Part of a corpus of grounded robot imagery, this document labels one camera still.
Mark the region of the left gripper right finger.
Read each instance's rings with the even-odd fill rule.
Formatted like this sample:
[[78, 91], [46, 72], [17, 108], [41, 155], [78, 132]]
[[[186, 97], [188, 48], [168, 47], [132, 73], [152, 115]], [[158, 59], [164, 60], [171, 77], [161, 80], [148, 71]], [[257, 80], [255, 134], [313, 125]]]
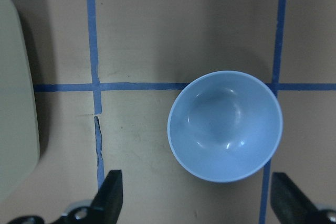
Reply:
[[270, 204], [280, 223], [335, 223], [335, 210], [319, 209], [286, 173], [272, 174]]

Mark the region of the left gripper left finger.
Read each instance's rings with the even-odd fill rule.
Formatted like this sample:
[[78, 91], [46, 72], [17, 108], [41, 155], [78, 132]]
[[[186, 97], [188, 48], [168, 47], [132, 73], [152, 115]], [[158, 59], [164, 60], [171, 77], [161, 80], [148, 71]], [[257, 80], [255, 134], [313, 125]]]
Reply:
[[122, 171], [111, 170], [89, 206], [74, 208], [54, 223], [117, 223], [122, 205]]

